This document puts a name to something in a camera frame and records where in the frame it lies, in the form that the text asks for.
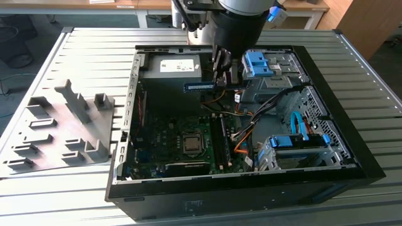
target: motherboard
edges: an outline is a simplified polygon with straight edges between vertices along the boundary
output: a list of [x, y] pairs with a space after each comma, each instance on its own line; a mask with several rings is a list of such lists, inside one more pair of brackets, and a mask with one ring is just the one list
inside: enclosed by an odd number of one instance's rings
[[235, 118], [151, 116], [141, 130], [144, 146], [135, 150], [131, 176], [136, 179], [243, 172], [243, 156], [233, 155], [229, 136]]

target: floor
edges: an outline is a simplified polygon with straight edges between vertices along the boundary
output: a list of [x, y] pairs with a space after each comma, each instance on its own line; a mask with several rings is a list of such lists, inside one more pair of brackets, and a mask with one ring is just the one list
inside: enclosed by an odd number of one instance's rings
[[[38, 33], [34, 39], [26, 41], [34, 61], [21, 69], [10, 69], [0, 62], [0, 79], [13, 74], [37, 73], [62, 27], [139, 27], [135, 15], [57, 15], [54, 24], [48, 22], [45, 15], [32, 15], [30, 18]], [[156, 19], [148, 18], [148, 26], [168, 27], [169, 24], [157, 23]], [[370, 64], [396, 95], [402, 97], [402, 80], [399, 78], [402, 45], [388, 48], [388, 45], [384, 44], [371, 58]], [[0, 134], [6, 127], [10, 120], [9, 114], [18, 106], [33, 77], [34, 75], [21, 75], [4, 81], [4, 85], [10, 89], [10, 95], [8, 97], [0, 96]]]

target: white desk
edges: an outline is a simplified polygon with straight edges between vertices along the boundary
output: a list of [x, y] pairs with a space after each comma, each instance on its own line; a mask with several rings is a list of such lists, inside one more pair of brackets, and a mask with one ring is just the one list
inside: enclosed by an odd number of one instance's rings
[[[140, 28], [148, 28], [147, 15], [169, 15], [169, 0], [117, 0], [116, 3], [88, 4], [88, 0], [0, 0], [0, 14], [85, 14], [85, 15], [136, 15]], [[308, 17], [304, 29], [316, 28], [328, 6], [299, 0], [284, 2], [288, 16]]]

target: metal table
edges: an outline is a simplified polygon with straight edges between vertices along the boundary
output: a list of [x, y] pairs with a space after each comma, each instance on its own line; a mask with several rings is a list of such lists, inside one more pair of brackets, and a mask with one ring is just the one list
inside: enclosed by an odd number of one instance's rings
[[[185, 44], [185, 33], [171, 29], [74, 28], [61, 33], [0, 138], [10, 137], [30, 95], [48, 79], [80, 83], [84, 96], [105, 92], [115, 97], [115, 116], [123, 115], [127, 78], [135, 45]], [[216, 222], [219, 225], [354, 225], [402, 222], [402, 105], [343, 35], [332, 31], [272, 30], [259, 44], [304, 45], [335, 95], [367, 142], [387, 177], [354, 189], [320, 205], [265, 211], [169, 218], [143, 222], [176, 225]], [[112, 140], [121, 119], [113, 119]], [[112, 203], [104, 202], [108, 162], [13, 176], [0, 181], [0, 222], [48, 225], [133, 224]]]

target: expansion slot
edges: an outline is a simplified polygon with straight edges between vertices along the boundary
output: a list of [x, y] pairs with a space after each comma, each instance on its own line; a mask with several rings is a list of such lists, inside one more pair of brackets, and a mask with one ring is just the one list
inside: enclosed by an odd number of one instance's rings
[[215, 114], [209, 118], [211, 127], [211, 139], [213, 146], [215, 164], [217, 169], [229, 167], [232, 164], [229, 146], [225, 134], [225, 126], [223, 115], [216, 116]]

